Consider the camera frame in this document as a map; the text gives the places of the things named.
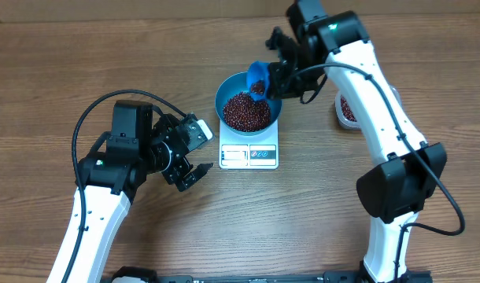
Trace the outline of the blue plastic measuring scoop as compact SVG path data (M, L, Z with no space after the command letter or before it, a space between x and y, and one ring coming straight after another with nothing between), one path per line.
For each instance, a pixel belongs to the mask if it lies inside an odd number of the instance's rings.
M270 73L268 71L268 66L269 63L261 61L255 61L249 66L246 78L247 87L250 88L250 86L258 80L264 80L265 84L264 95L259 96L249 92L254 101L264 101L267 99L267 93L270 86Z

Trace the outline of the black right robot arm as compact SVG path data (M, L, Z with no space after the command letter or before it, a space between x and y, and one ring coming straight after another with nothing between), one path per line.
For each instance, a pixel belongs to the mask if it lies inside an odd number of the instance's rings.
M371 217L367 253L360 269L345 273L345 279L431 281L427 271L410 271L405 256L410 231L444 169L444 147L429 145L404 113L354 12L330 16L320 2L296 1L286 16L293 35L275 28L266 42L279 54L279 62L268 65L267 98L302 97L331 80L349 103L374 164L356 183Z

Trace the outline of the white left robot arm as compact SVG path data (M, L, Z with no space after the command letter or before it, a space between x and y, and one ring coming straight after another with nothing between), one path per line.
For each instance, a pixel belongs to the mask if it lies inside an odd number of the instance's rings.
M211 164L194 167L186 155L213 138L193 113L178 119L148 102L117 101L111 130L78 164L70 222L48 280L99 282L113 239L148 175L160 173L178 191L189 189Z

